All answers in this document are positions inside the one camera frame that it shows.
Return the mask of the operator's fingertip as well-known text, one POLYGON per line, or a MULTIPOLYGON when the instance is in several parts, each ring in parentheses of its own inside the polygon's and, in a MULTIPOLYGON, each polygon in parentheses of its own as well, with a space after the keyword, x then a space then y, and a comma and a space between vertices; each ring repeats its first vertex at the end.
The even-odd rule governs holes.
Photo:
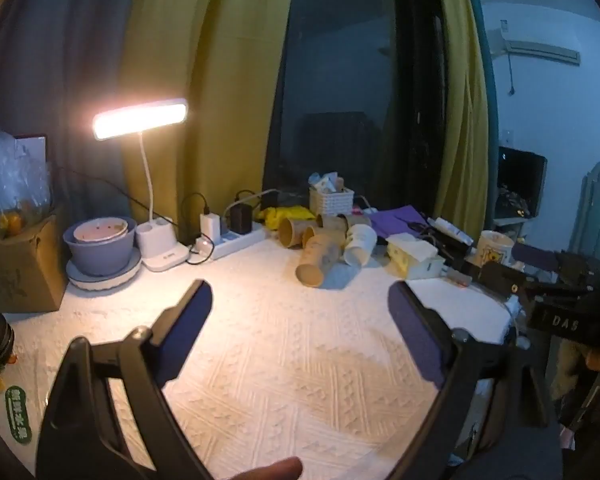
POLYGON ((236 474, 232 480, 298 480, 302 472, 302 461, 298 457, 288 457, 268 466, 236 474))

